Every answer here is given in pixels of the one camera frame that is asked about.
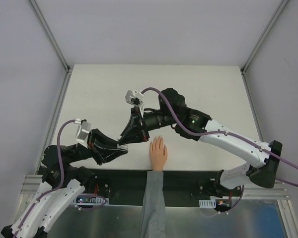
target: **white table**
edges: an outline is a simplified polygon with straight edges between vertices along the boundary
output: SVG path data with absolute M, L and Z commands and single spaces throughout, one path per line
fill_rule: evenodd
M 188 107 L 212 116 L 228 128 L 258 140 L 258 134 L 240 70 L 235 66 L 187 65 L 75 65 L 59 117 L 53 144 L 60 126 L 67 120 L 87 119 L 92 128 L 117 139 L 125 128 L 131 105 L 127 90 L 172 87 L 186 99 Z M 155 92 L 145 94 L 145 107 L 159 108 Z M 68 125 L 62 145 L 75 144 L 77 125 Z M 180 137 L 170 127 L 150 131 L 163 135 L 168 147 L 166 170 L 214 171 L 231 169 L 244 161 L 213 145 Z M 73 166 L 98 169 L 151 169 L 149 143 L 130 144 L 129 153 L 99 166 L 93 159 Z

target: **long sleeve shirt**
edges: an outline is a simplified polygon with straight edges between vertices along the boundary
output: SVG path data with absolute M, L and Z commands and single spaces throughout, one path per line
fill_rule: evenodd
M 148 171 L 141 212 L 141 238 L 165 238 L 165 205 L 163 198 L 163 172 Z

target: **human hand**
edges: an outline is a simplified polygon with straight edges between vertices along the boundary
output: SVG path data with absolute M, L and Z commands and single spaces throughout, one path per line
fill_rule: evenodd
M 155 137 L 154 140 L 150 142 L 149 154 L 152 171 L 162 171 L 168 158 L 168 151 L 161 136 L 158 138 Z

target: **gray floor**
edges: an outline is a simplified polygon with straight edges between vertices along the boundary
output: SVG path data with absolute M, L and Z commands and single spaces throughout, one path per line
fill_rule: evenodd
M 286 237 L 275 201 L 242 200 L 229 215 L 213 210 L 167 207 L 167 238 Z M 106 206 L 94 211 L 68 208 L 49 238 L 138 238 L 139 206 Z

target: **finger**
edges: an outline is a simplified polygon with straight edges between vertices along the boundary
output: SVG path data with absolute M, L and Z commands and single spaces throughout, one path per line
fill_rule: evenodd
M 163 138 L 161 137 L 161 141 L 159 143 L 159 149 L 162 149 L 163 148 Z
M 158 139 L 157 139 L 157 142 L 155 143 L 155 148 L 156 149 L 159 149 L 160 141 L 161 141 L 161 137 L 159 136 Z
M 157 142 L 157 138 L 155 137 L 154 140 L 153 140 L 153 143 L 152 143 L 152 150 L 155 149 L 156 142 Z
M 164 145 L 164 148 L 163 148 L 163 155 L 165 158 L 168 158 L 168 150 L 167 150 L 166 145 Z

